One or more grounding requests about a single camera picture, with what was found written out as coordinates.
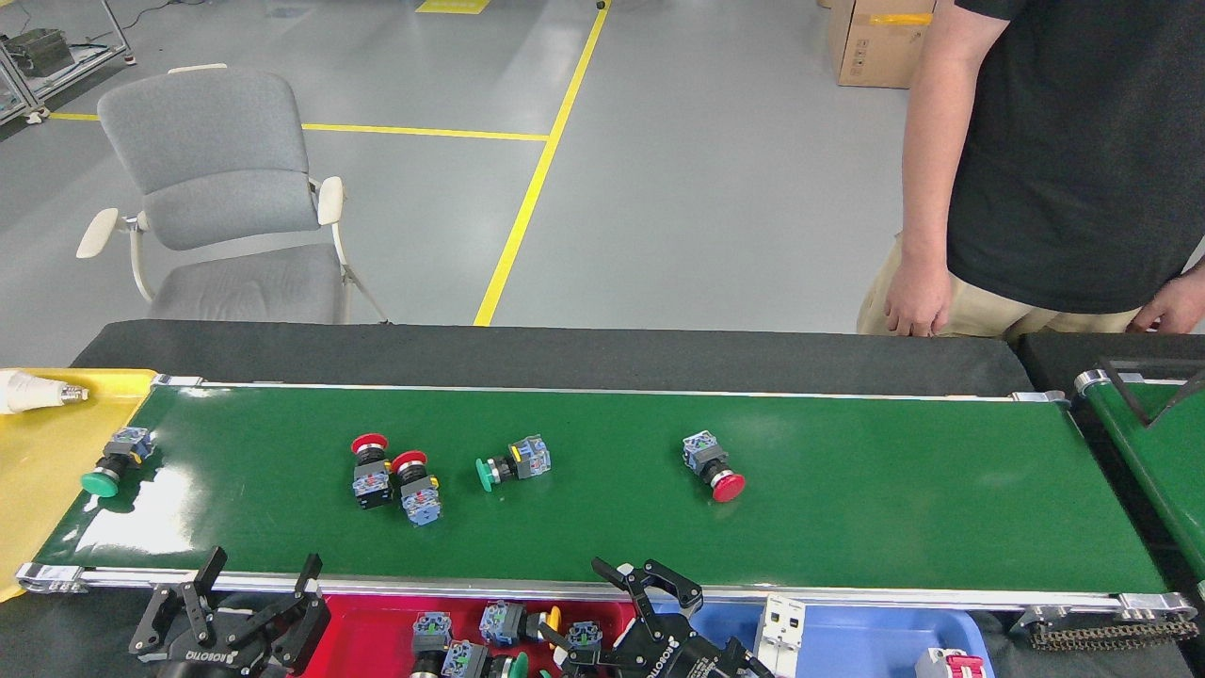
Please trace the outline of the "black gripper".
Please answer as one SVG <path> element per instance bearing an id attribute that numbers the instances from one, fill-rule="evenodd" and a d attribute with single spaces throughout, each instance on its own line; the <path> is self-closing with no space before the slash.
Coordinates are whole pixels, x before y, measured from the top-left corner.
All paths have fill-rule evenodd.
<path id="1" fill-rule="evenodd" d="M 133 654 L 158 652 L 178 613 L 189 627 L 167 645 L 159 677 L 275 677 L 302 673 L 330 621 L 327 600 L 317 588 L 323 561 L 310 554 L 293 592 L 254 612 L 245 621 L 211 621 L 208 596 L 227 565 L 221 546 L 192 579 L 159 584 L 129 642 Z"/>
<path id="2" fill-rule="evenodd" d="M 690 617 L 704 605 L 704 589 L 684 574 L 678 574 L 657 559 L 647 559 L 642 568 L 628 573 L 602 561 L 590 559 L 590 568 L 602 580 L 628 592 L 635 605 L 641 633 L 624 633 L 624 625 L 606 621 L 572 621 L 564 632 L 542 623 L 539 631 L 554 648 L 554 662 L 560 677 L 772 677 L 772 670 L 758 660 L 740 639 L 729 637 L 719 648 L 696 632 L 668 632 L 668 615 L 658 615 L 649 605 L 647 589 L 670 592 L 682 615 Z M 615 667 L 577 664 L 590 653 L 598 656 L 612 652 Z"/>

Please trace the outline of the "person's right hand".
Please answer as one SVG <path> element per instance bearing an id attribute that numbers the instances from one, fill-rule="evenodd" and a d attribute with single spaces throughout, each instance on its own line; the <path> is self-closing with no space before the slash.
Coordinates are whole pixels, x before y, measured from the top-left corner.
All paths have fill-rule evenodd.
<path id="1" fill-rule="evenodd" d="M 901 257 L 884 300 L 888 334 L 937 336 L 953 303 L 946 257 Z"/>

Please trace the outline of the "person's left hand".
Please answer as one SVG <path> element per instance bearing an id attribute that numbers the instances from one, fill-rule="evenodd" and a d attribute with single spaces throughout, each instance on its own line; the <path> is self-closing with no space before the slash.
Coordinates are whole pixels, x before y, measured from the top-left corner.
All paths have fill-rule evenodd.
<path id="1" fill-rule="evenodd" d="M 1204 263 L 1187 269 L 1145 303 L 1129 322 L 1128 334 L 1192 334 L 1204 317 Z"/>

